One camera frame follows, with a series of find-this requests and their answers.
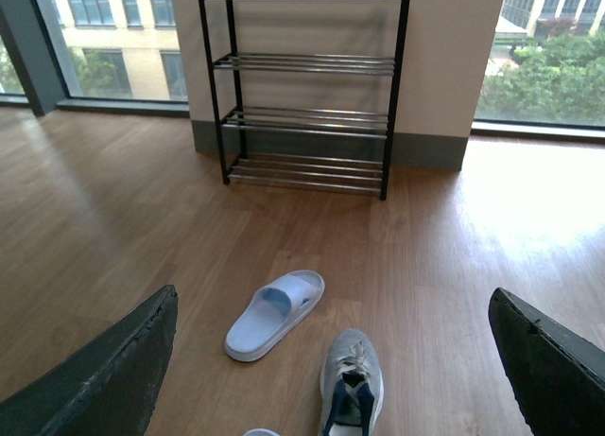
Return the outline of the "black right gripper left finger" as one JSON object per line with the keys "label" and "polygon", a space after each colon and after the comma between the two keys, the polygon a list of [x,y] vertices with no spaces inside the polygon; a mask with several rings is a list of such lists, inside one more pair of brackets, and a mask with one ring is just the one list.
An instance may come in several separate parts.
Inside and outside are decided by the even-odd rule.
{"label": "black right gripper left finger", "polygon": [[4,435],[143,435],[173,352],[178,293],[166,285],[1,404]]}

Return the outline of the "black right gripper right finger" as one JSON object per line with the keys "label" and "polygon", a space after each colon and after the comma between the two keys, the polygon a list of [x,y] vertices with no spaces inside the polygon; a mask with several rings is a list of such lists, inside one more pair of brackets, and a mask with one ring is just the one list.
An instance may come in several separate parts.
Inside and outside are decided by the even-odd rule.
{"label": "black right gripper right finger", "polygon": [[604,351],[510,291],[488,318],[505,374],[535,435],[604,433]]}

